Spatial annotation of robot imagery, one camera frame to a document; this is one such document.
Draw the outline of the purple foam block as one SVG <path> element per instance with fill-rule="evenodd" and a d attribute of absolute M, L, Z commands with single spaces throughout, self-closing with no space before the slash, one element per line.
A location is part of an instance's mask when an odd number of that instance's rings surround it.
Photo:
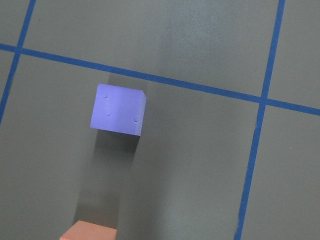
<path fill-rule="evenodd" d="M 147 98 L 139 89 L 98 84 L 90 127 L 134 136 L 142 133 Z"/>

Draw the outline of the orange foam block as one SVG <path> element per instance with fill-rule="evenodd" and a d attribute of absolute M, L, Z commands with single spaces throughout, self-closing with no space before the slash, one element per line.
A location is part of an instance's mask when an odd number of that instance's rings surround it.
<path fill-rule="evenodd" d="M 117 229 L 79 220 L 60 240 L 115 240 Z"/>

